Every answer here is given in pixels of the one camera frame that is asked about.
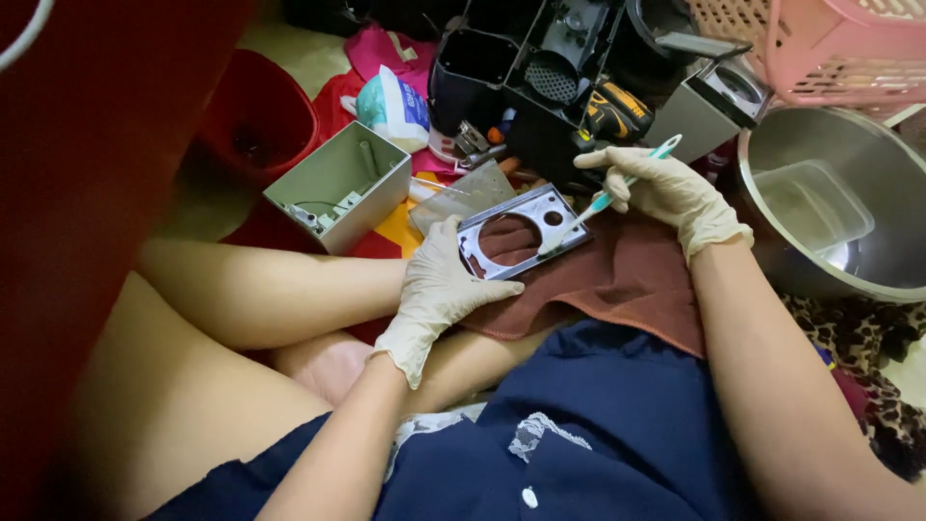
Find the cable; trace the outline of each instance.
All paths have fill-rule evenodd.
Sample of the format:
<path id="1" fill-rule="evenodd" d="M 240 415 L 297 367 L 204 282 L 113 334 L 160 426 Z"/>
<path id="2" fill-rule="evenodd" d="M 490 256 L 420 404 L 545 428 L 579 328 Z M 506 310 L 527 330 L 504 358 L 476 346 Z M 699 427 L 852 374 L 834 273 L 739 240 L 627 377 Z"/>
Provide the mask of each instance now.
<path id="1" fill-rule="evenodd" d="M 293 203 L 293 206 L 308 205 L 308 204 L 328 205 L 330 207 L 340 208 L 341 210 L 350 210 L 349 208 L 345 208 L 341 205 L 330 203 L 328 201 L 302 201 L 301 203 Z"/>
<path id="2" fill-rule="evenodd" d="M 48 21 L 48 14 L 52 12 L 54 4 L 55 0 L 39 0 L 39 4 L 35 7 L 35 14 L 32 15 L 26 29 L 22 30 L 19 38 L 14 40 L 6 51 L 0 53 L 0 72 L 13 65 L 13 62 L 18 60 L 22 53 L 32 45 L 39 32 L 42 32 L 45 22 Z"/>

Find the red container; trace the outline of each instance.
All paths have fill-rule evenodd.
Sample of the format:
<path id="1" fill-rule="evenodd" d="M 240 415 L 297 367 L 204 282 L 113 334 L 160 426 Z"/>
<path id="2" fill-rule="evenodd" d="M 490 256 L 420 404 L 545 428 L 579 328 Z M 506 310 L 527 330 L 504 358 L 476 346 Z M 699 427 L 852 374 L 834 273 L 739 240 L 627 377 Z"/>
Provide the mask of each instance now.
<path id="1" fill-rule="evenodd" d="M 216 161 L 260 188 L 315 149 L 318 116 L 302 87 L 253 51 L 235 50 L 197 133 Z"/>

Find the hand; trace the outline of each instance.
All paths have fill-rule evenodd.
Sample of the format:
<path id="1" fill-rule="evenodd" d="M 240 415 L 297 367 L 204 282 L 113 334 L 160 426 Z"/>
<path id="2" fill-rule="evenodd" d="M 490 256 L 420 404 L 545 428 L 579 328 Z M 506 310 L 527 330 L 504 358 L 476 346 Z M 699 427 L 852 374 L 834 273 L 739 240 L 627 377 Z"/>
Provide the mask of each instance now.
<path id="1" fill-rule="evenodd" d="M 610 167 L 604 188 L 614 198 L 611 206 L 626 213 L 629 205 L 633 205 L 677 228 L 687 261 L 707 245 L 737 235 L 742 235 L 752 247 L 752 228 L 736 220 L 736 211 L 720 192 L 681 161 L 671 157 L 650 158 L 651 152 L 645 148 L 609 146 L 582 154 L 574 162 L 583 169 Z M 640 179 L 632 190 L 624 182 L 625 175 Z"/>
<path id="2" fill-rule="evenodd" d="M 373 354 L 388 351 L 413 389 L 421 383 L 431 343 L 447 327 L 482 305 L 524 291 L 520 282 L 485 281 L 466 270 L 457 245 L 457 226 L 462 219 L 455 215 L 432 225 L 408 262 L 399 312 L 373 349 Z"/>

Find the pink basket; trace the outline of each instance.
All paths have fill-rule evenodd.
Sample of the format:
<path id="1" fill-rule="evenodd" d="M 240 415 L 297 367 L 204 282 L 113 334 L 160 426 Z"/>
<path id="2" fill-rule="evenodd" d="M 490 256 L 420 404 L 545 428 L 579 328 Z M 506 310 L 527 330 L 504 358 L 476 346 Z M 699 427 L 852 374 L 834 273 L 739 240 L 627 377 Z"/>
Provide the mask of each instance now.
<path id="1" fill-rule="evenodd" d="M 926 0 L 687 0 L 705 35 L 749 40 L 795 105 L 926 101 Z"/>

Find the navy blue shirt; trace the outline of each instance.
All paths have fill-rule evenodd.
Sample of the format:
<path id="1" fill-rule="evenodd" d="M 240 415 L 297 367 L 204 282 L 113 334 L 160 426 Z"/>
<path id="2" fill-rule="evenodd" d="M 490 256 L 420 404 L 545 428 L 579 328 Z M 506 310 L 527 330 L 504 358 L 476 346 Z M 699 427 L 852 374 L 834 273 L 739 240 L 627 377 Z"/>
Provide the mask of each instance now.
<path id="1" fill-rule="evenodd" d="M 327 417 L 252 462 L 213 469 L 151 518 L 253 519 Z M 526 424 L 548 428 L 537 438 Z M 511 448 L 526 432 L 529 458 Z M 373 518 L 761 516 L 706 365 L 640 330 L 588 319 L 551 335 L 475 423 L 408 438 Z"/>

